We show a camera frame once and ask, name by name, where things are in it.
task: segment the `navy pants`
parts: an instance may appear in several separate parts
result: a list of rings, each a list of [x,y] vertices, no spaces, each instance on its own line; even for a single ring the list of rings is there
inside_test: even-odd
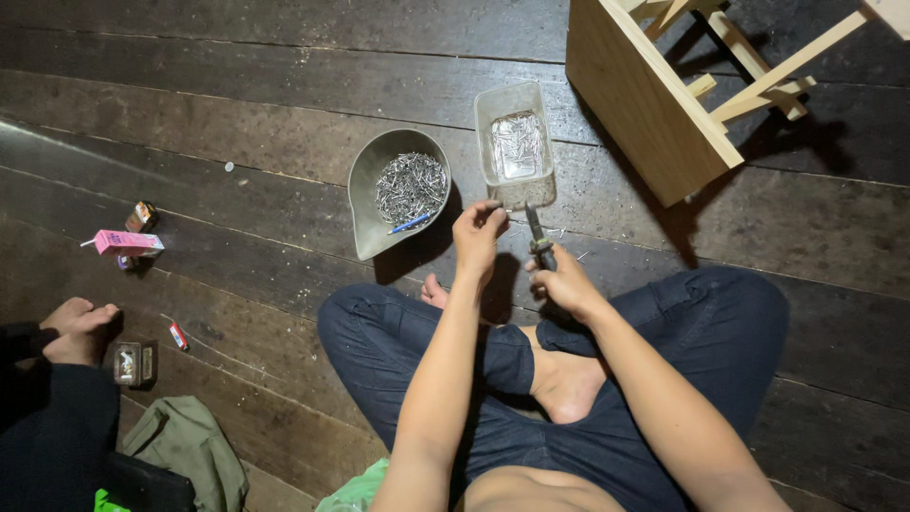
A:
[[[784,346],[789,306],[777,288],[750,271],[709,267],[610,302],[740,436],[746,434]],[[319,338],[332,365],[389,450],[408,384],[441,314],[376,284],[339,290],[319,311]],[[544,321],[537,337],[546,350],[598,353],[584,329]],[[476,367],[487,387],[527,394],[534,376],[527,336],[514,325],[481,329]],[[626,510],[687,508],[615,381],[603,385],[587,417],[568,425],[527,418],[486,395],[483,385],[474,388],[477,397],[452,475],[453,498],[486,471],[519,465],[581,476]]]

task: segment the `blue pencil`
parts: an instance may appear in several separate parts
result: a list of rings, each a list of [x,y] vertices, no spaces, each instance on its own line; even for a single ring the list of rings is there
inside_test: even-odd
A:
[[[414,224],[417,224],[418,222],[423,222],[429,218],[430,218],[430,215],[428,213],[424,213],[423,215],[419,216],[417,219],[414,219],[411,222],[406,222],[404,224],[401,224],[400,226],[398,226],[398,228],[395,228],[394,230],[389,231],[389,234],[393,235],[401,230],[406,230],[407,228],[413,226]]]

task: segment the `person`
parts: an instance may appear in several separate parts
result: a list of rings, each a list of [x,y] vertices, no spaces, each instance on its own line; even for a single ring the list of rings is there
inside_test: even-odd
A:
[[[495,201],[464,211],[449,293],[431,274],[422,302],[361,284],[319,311],[330,361],[391,452],[370,510],[789,510],[743,443],[783,350],[782,294],[708,267],[608,301],[555,245],[557,271],[526,269],[577,323],[478,328],[508,226]]]
[[[119,390],[98,368],[114,304],[72,298],[40,323],[0,326],[0,510],[92,510],[116,434]],[[11,364],[43,355],[42,395],[31,372]]]

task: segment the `bare torso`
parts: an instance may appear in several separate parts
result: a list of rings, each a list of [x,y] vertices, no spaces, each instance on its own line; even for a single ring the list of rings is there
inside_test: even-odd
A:
[[[603,489],[579,476],[526,466],[492,469],[468,487],[460,512],[622,512]]]

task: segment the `wooden stool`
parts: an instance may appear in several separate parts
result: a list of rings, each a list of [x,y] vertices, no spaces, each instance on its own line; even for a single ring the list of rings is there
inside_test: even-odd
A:
[[[777,67],[771,68],[718,8],[722,0],[571,0],[566,76],[663,206],[685,198],[743,163],[723,123],[762,108],[795,120],[807,111],[796,97],[812,77],[785,80],[865,22],[882,18],[910,39],[910,1],[864,0],[860,8]],[[703,99],[710,75],[688,87],[653,41],[679,17],[698,10],[754,82],[710,114]],[[654,20],[643,31],[643,19]]]

